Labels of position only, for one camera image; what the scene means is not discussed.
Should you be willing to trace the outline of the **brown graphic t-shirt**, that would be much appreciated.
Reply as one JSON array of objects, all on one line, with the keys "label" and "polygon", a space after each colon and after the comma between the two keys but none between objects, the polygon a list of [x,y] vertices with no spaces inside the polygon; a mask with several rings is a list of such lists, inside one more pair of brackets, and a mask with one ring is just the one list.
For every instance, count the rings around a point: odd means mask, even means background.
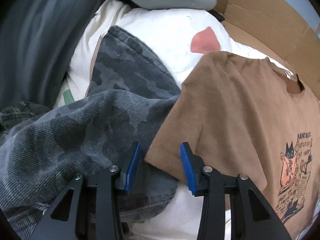
[{"label": "brown graphic t-shirt", "polygon": [[312,219],[319,193],[319,101],[268,59],[204,55],[146,154],[184,180],[180,144],[222,174],[245,173],[292,238]]}]

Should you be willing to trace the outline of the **grey camouflage jacket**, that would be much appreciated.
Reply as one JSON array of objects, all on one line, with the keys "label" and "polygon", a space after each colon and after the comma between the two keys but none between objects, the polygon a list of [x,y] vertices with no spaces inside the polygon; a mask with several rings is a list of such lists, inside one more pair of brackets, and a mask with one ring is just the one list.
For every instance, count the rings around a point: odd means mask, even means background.
[{"label": "grey camouflage jacket", "polygon": [[77,173],[114,165],[133,142],[145,153],[180,94],[159,57],[113,26],[104,36],[79,101],[51,111],[29,103],[1,113],[1,209],[29,239]]}]

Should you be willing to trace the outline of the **dark green pillow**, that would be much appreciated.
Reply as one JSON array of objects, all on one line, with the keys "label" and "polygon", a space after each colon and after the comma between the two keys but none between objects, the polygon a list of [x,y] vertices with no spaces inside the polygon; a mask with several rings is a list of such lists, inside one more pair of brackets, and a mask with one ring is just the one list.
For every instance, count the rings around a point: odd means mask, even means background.
[{"label": "dark green pillow", "polygon": [[1,24],[1,108],[53,107],[76,45],[103,0],[15,0]]}]

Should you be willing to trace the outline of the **cream bear print bedsheet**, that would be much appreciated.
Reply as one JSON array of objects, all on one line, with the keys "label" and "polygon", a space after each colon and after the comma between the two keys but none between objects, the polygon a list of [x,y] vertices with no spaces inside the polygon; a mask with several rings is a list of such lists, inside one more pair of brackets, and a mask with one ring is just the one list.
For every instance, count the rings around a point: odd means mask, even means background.
[{"label": "cream bear print bedsheet", "polygon": [[[224,51],[247,59],[268,59],[254,49],[242,51],[222,24],[208,12],[191,9],[128,11],[120,2],[107,0],[86,27],[71,59],[68,77],[76,101],[88,95],[101,42],[113,26],[137,37],[159,57],[174,78],[180,94],[182,83],[206,54]],[[174,197],[161,214],[143,224],[133,224],[135,237],[195,239],[203,199],[193,197],[180,180],[150,163],[139,181],[144,188],[150,188],[155,197],[168,190],[173,190]]]}]

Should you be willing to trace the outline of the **brown cardboard sheet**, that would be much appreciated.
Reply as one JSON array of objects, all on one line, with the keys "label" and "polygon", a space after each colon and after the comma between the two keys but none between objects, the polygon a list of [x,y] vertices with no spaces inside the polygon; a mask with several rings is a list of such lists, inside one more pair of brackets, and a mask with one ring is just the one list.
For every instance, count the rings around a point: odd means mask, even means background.
[{"label": "brown cardboard sheet", "polygon": [[319,24],[312,27],[285,0],[217,0],[230,37],[277,60],[319,96]]}]

